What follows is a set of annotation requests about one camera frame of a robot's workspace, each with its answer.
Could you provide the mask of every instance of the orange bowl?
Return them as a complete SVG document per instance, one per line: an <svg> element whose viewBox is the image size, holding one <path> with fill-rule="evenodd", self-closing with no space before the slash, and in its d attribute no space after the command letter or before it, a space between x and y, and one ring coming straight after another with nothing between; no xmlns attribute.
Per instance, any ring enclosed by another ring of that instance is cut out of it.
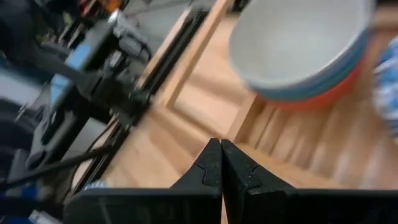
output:
<svg viewBox="0 0 398 224"><path fill-rule="evenodd" d="M273 105L285 110L319 110L330 106L334 102L338 101L345 94L349 93L358 79L362 71L363 59L354 67L351 73L339 84L331 88L330 90L313 97L308 100L295 101L295 102L284 102L284 101L269 101Z"/></svg>

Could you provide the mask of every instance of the blue bowl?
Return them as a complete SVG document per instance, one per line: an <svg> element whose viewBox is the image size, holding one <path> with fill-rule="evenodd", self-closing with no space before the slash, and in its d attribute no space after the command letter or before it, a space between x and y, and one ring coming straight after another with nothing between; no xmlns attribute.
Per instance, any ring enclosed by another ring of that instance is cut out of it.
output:
<svg viewBox="0 0 398 224"><path fill-rule="evenodd" d="M364 55L368 37L369 33L366 30L335 66L311 80L287 88L267 89L254 85L251 85L251 88L265 98L275 101L302 101L318 96L339 84L351 73Z"/></svg>

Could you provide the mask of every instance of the blue and white cloth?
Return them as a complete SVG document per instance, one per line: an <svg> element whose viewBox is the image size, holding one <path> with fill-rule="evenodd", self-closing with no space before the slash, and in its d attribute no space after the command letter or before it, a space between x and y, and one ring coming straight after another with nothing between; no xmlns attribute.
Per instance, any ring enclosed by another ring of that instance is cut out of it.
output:
<svg viewBox="0 0 398 224"><path fill-rule="evenodd" d="M86 185L86 187L84 188L84 190L88 190L88 189L103 189L103 188L107 188L108 186L106 185L105 181L103 180L97 180L91 184Z"/></svg>
<svg viewBox="0 0 398 224"><path fill-rule="evenodd" d="M398 143L398 37L389 43L374 73L373 105Z"/></svg>

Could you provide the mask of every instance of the stacked bowls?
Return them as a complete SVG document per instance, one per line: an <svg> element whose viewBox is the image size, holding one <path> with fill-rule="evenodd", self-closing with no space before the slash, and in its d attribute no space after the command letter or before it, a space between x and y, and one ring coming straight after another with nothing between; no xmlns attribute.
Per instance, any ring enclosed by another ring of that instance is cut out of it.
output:
<svg viewBox="0 0 398 224"><path fill-rule="evenodd" d="M229 60L247 85L292 110L352 89L369 40L372 0L258 0L241 14Z"/></svg>

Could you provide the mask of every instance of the wooden tray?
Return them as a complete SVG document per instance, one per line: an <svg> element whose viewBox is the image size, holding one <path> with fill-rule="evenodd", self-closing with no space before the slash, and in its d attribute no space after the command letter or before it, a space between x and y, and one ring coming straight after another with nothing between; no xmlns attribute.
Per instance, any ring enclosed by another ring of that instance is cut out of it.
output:
<svg viewBox="0 0 398 224"><path fill-rule="evenodd" d="M227 40L237 21L235 16L224 16L230 2L218 0L213 6L104 180L113 187L170 187L215 136L234 141L296 187L391 189L398 185L398 147L370 100L371 71L380 51L398 34L394 28L398 9L378 10L363 74L350 95L324 111L289 113L247 90L228 65ZM170 31L146 73L186 15Z"/></svg>

